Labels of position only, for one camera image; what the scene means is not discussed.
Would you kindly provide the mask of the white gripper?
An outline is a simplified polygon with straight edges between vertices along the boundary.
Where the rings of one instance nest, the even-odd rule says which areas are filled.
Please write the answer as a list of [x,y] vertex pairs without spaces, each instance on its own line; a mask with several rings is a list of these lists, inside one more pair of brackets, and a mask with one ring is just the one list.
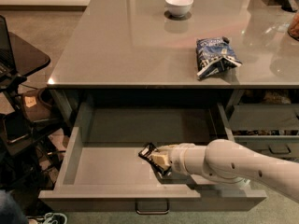
[[195,144],[182,143],[178,145],[165,145],[157,147],[159,151],[169,150],[169,156],[166,152],[155,152],[151,155],[155,164],[163,169],[171,166],[173,172],[182,175],[192,175],[193,165],[196,159]]

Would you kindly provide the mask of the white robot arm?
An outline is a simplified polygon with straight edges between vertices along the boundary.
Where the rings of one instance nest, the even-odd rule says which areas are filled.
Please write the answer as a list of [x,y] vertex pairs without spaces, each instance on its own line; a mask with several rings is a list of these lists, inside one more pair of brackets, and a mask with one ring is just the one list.
[[252,151],[230,140],[217,139],[207,146],[181,143],[161,146],[149,155],[163,171],[200,175],[213,182],[259,182],[299,202],[299,164]]

